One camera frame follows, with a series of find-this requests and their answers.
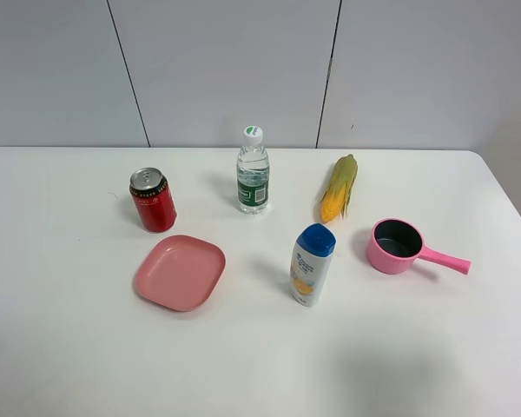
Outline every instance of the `white bottle cap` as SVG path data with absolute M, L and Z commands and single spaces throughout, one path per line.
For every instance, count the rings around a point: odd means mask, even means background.
M 258 126 L 249 126 L 243 130 L 243 139 L 247 146 L 258 145 L 262 142 L 262 129 Z

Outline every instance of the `pink saucepan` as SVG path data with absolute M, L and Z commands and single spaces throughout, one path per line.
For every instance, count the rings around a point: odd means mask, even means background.
M 386 274 L 399 274 L 420 258 L 467 275 L 471 263 L 440 254 L 425 246 L 422 234 L 411 224 L 398 219 L 385 219 L 374 225 L 366 248 L 369 262 Z

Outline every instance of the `green bottle label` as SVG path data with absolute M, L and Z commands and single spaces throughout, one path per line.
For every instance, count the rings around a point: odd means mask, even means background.
M 238 181 L 237 196 L 240 199 L 240 202 L 246 206 L 260 206 L 268 200 L 268 181 L 262 185 L 254 187 L 250 187 Z

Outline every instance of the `plastic bottle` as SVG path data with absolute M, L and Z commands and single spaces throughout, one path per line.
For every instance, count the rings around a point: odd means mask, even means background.
M 289 274 L 292 294 L 299 304 L 312 307 L 319 300 L 335 246 L 332 232 L 318 223 L 297 238 Z
M 237 157 L 237 195 L 244 213 L 260 213 L 268 205 L 270 162 L 262 145 L 262 129 L 249 126 L 243 131 L 244 144 Z

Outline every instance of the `white wall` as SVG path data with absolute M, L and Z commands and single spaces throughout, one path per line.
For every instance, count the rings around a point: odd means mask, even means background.
M 521 0 L 343 0 L 319 146 L 473 149 L 521 83 Z
M 498 132 L 479 153 L 521 215 L 521 89 Z
M 105 0 L 0 0 L 0 146 L 147 146 Z
M 315 146 L 339 0 L 110 5 L 152 146 Z

